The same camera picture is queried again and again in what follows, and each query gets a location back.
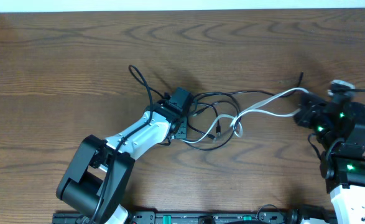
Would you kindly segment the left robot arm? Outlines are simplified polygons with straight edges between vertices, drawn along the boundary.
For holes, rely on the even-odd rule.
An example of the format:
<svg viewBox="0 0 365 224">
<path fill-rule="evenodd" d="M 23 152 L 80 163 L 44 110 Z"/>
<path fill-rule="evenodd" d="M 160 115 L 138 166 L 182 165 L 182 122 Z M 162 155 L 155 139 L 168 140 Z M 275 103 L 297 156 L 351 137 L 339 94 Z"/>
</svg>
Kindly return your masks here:
<svg viewBox="0 0 365 224">
<path fill-rule="evenodd" d="M 135 162 L 156 144 L 186 128 L 193 95 L 182 88 L 151 102 L 142 117 L 120 133 L 81 142 L 56 190 L 56 196 L 83 215 L 84 223 L 124 223 L 121 205 Z"/>
</svg>

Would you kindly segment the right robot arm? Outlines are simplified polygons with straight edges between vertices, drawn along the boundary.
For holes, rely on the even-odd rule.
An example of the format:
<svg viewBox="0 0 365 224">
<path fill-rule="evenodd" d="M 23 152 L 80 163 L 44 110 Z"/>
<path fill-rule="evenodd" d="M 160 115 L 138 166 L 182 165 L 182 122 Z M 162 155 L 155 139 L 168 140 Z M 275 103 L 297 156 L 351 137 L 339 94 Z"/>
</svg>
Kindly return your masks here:
<svg viewBox="0 0 365 224">
<path fill-rule="evenodd" d="M 293 118 L 324 148 L 317 156 L 337 222 L 365 223 L 365 105 L 344 94 L 326 101 L 302 93 Z"/>
</svg>

